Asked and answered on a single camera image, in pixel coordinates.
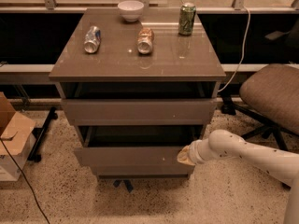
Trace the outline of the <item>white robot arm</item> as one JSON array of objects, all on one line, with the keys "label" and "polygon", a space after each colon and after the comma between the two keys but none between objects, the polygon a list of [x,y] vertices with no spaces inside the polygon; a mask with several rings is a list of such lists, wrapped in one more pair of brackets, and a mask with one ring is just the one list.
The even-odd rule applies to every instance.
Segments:
[{"label": "white robot arm", "polygon": [[207,139],[192,141],[177,155],[185,165],[239,158],[291,188],[283,224],[299,224],[299,155],[256,145],[226,130],[215,130]]}]

